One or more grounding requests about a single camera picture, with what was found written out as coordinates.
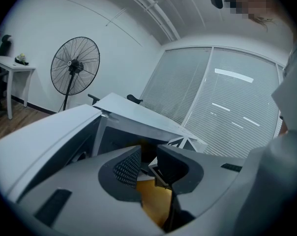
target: person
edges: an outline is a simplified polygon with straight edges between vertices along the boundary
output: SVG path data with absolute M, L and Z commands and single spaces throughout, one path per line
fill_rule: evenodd
M 280 19 L 292 31 L 293 48 L 290 52 L 288 62 L 283 70 L 283 78 L 297 67 L 297 27 L 279 0 L 225 0 L 230 3 L 230 7 L 236 9 L 236 13 L 246 14 L 253 22 L 267 28 L 274 19 Z M 288 131 L 285 120 L 283 120 L 279 135 Z

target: window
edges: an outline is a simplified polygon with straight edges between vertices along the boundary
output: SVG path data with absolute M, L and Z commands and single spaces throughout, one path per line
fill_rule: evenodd
M 185 128 L 208 143 L 205 153 L 246 158 L 274 136 L 278 87 L 274 63 L 214 48 L 205 82 Z
M 211 48 L 166 51 L 145 88 L 141 105 L 181 124 L 204 76 Z

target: chair backrest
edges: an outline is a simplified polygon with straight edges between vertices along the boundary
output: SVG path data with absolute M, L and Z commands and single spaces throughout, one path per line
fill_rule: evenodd
M 136 97 L 134 97 L 133 95 L 131 95 L 131 94 L 129 94 L 128 96 L 127 96 L 127 99 L 128 100 L 130 100 L 130 101 L 132 101 L 132 102 L 134 102 L 134 103 L 136 103 L 136 104 L 140 104 L 143 100 L 139 100 L 139 99 L 137 99 Z
M 12 42 L 9 39 L 11 35 L 4 35 L 2 38 L 2 44 L 0 46 L 0 56 L 7 56 L 12 45 Z

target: mesh pad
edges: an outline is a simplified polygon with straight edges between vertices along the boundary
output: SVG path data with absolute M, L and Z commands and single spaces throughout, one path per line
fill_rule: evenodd
M 114 167 L 116 179 L 125 185 L 136 189 L 137 178 L 141 167 L 141 151 L 133 153 Z
M 140 167 L 141 146 L 130 147 L 125 153 L 101 166 L 98 172 L 99 183 L 117 200 L 141 202 L 141 194 L 136 190 Z

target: ceiling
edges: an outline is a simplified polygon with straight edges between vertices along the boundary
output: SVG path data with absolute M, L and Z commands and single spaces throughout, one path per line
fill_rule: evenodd
M 173 26 L 180 38 L 211 30 L 213 25 L 216 28 L 219 28 L 217 26 L 221 26 L 222 30 L 225 31 L 223 28 L 226 24 L 234 24 L 237 26 L 237 29 L 242 30 L 247 30 L 249 24 L 252 28 L 251 30 L 261 31 L 262 34 L 266 31 L 260 25 L 250 22 L 248 19 L 244 19 L 242 15 L 231 13 L 230 8 L 215 8 L 210 0 L 152 0 L 156 5 L 152 6 L 149 10 L 160 16 L 156 10 L 156 7 L 159 6 L 167 16 L 167 20 L 169 20 L 170 24 L 167 24 L 167 20 L 162 18 L 162 25 L 157 23 L 149 13 L 145 12 L 139 3 L 136 3 L 134 0 L 110 1 L 114 2 L 121 9 L 127 8 L 127 13 L 135 18 L 137 22 L 141 23 L 160 44 L 177 40 L 175 33 L 172 39 L 170 39 L 162 27 L 166 28 L 167 31 L 173 32 L 171 31 L 171 26 Z M 276 27 L 272 29 L 272 34 L 276 37 L 280 34 L 283 35 L 282 28 L 283 25 L 281 23 L 276 24 Z

